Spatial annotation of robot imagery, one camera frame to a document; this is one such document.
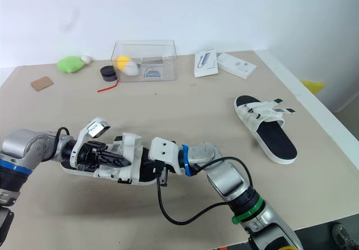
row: blue ring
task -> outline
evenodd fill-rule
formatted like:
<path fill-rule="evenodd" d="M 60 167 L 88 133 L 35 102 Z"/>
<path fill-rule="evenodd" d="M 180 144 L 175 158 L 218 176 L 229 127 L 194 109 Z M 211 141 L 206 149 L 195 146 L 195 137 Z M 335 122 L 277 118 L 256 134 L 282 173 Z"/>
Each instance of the blue ring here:
<path fill-rule="evenodd" d="M 182 145 L 182 149 L 183 149 L 183 160 L 185 162 L 185 172 L 187 176 L 192 176 L 191 171 L 190 171 L 190 166 L 188 164 L 188 146 L 187 145 Z"/>
<path fill-rule="evenodd" d="M 25 167 L 22 167 L 22 166 L 17 166 L 15 164 L 12 164 L 10 162 L 7 162 L 5 160 L 2 160 L 0 159 L 0 166 L 4 167 L 4 168 L 8 168 L 8 169 L 11 169 L 11 170 L 15 170 L 17 172 L 20 172 L 20 173 L 25 173 L 27 175 L 31 174 L 33 171 L 28 169 L 28 168 L 25 168 Z"/>

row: red wire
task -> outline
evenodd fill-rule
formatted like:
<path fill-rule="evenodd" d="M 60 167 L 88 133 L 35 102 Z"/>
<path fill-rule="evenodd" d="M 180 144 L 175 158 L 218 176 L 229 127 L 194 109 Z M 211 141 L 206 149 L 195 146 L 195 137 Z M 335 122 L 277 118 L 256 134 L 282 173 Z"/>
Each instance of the red wire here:
<path fill-rule="evenodd" d="M 119 79 L 117 79 L 116 84 L 114 86 L 106 87 L 105 89 L 99 89 L 97 92 L 102 92 L 105 90 L 113 89 L 118 85 Z"/>

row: green sponge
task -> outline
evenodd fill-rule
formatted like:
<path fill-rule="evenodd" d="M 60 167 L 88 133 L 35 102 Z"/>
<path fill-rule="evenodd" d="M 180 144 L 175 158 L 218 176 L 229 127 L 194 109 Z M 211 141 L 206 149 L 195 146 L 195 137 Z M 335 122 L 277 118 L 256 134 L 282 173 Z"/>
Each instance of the green sponge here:
<path fill-rule="evenodd" d="M 71 73 L 71 72 L 77 72 L 84 65 L 85 65 L 85 63 L 82 62 L 79 57 L 75 57 L 74 55 L 71 55 L 64 59 L 61 59 L 57 63 L 57 68 L 62 72 Z"/>

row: sandal strap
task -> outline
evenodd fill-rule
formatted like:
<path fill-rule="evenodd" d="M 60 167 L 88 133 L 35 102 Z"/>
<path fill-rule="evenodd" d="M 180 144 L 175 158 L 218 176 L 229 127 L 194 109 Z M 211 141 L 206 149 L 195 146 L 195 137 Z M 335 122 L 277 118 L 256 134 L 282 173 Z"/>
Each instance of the sandal strap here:
<path fill-rule="evenodd" d="M 278 100 L 279 99 L 241 105 L 237 108 L 238 116 L 251 131 L 257 131 L 262 122 L 276 121 L 281 127 L 283 127 L 283 114 L 292 114 L 295 111 L 293 109 L 273 108 L 282 102 L 282 100 Z"/>

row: black cable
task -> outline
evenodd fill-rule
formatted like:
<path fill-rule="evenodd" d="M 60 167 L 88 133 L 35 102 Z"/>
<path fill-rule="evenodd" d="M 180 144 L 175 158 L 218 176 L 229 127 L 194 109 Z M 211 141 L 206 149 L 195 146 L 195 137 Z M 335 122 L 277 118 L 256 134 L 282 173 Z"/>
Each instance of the black cable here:
<path fill-rule="evenodd" d="M 211 166 L 211 165 L 214 164 L 214 163 L 217 163 L 217 162 L 220 162 L 220 161 L 223 161 L 223 160 L 227 160 L 227 159 L 235 160 L 235 161 L 239 162 L 239 163 L 243 166 L 243 168 L 246 170 L 249 183 L 250 183 L 251 187 L 253 187 L 252 176 L 251 176 L 251 173 L 249 172 L 249 170 L 248 170 L 246 164 L 245 164 L 242 160 L 240 160 L 240 159 L 238 159 L 238 158 L 235 158 L 234 156 L 225 156 L 225 157 L 223 157 L 223 158 L 219 158 L 219 159 L 212 160 L 212 161 L 206 163 L 205 165 L 199 167 L 198 169 L 196 169 L 195 172 L 196 172 L 196 173 L 199 173 L 200 171 L 202 171 L 203 169 L 207 168 L 208 166 Z"/>
<path fill-rule="evenodd" d="M 219 159 L 215 159 L 215 160 L 212 160 L 208 163 L 206 163 L 205 165 L 199 167 L 198 169 L 195 170 L 196 174 L 199 173 L 200 171 L 202 171 L 203 169 L 207 168 L 208 166 L 211 166 L 212 164 L 214 163 L 217 163 L 217 162 L 220 162 L 220 161 L 223 161 L 223 160 L 227 160 L 227 159 L 231 159 L 231 160 L 235 160 L 237 162 L 239 162 L 243 168 L 246 170 L 246 173 L 247 173 L 247 176 L 248 176 L 248 179 L 249 179 L 249 182 L 250 182 L 250 185 L 251 187 L 253 187 L 253 181 L 252 181 L 252 176 L 251 176 L 251 173 L 249 172 L 246 164 L 244 164 L 244 162 L 238 158 L 235 158 L 235 157 L 232 157 L 232 156 L 225 156 L 223 158 L 219 158 Z M 172 224 L 174 225 L 179 225 L 179 226 L 183 226 L 183 225 L 187 225 L 193 221 L 195 221 L 198 217 L 200 217 L 201 215 L 205 214 L 206 212 L 208 212 L 209 210 L 213 209 L 213 208 L 216 208 L 218 206 L 221 206 L 221 205 L 227 205 L 229 204 L 229 202 L 218 202 L 218 203 L 214 203 L 210 206 L 208 206 L 207 208 L 204 208 L 202 211 L 200 211 L 198 214 L 196 214 L 194 217 L 186 220 L 186 221 L 177 221 L 173 218 L 171 218 L 165 211 L 164 207 L 163 207 L 163 203 L 162 203 L 162 195 L 161 195 L 161 184 L 160 184 L 160 179 L 159 179 L 159 176 L 156 177 L 156 181 L 157 181 L 157 196 L 158 196 L 158 203 L 159 203 L 159 207 L 161 209 L 161 212 L 162 214 L 164 215 L 164 217 L 169 221 L 171 222 Z"/>
<path fill-rule="evenodd" d="M 48 161 L 48 160 L 50 160 L 50 159 L 53 159 L 53 157 L 55 156 L 56 151 L 57 151 L 58 141 L 60 140 L 61 131 L 65 131 L 65 132 L 66 132 L 66 135 L 70 135 L 70 132 L 68 131 L 67 128 L 65 128 L 65 127 L 59 128 L 59 129 L 57 130 L 57 132 L 56 132 L 55 141 L 54 141 L 54 147 L 53 147 L 53 149 L 52 149 L 51 156 L 49 156 L 48 158 L 44 159 L 44 160 L 41 161 L 41 162 L 45 162 L 45 161 Z"/>
<path fill-rule="evenodd" d="M 166 211 L 165 211 L 165 209 L 163 207 L 162 196 L 161 196 L 161 184 L 160 184 L 160 181 L 159 181 L 159 177 L 157 177 L 157 194 L 158 194 L 159 207 L 160 207 L 161 212 L 164 215 L 164 217 L 166 217 L 166 219 L 168 221 L 170 221 L 172 224 L 179 225 L 179 226 L 184 226 L 184 225 L 187 225 L 187 224 L 195 221 L 198 217 L 200 217 L 201 215 L 205 214 L 206 212 L 208 212 L 209 210 L 211 210 L 213 208 L 216 208 L 216 207 L 221 206 L 221 205 L 227 205 L 228 204 L 228 202 L 218 202 L 218 203 L 215 203 L 215 204 L 212 204 L 212 205 L 208 206 L 207 208 L 203 209 L 198 214 L 196 214 L 194 217 L 192 217 L 192 218 L 190 218 L 190 219 L 188 219 L 186 221 L 177 221 L 177 220 L 171 218 L 166 213 Z"/>

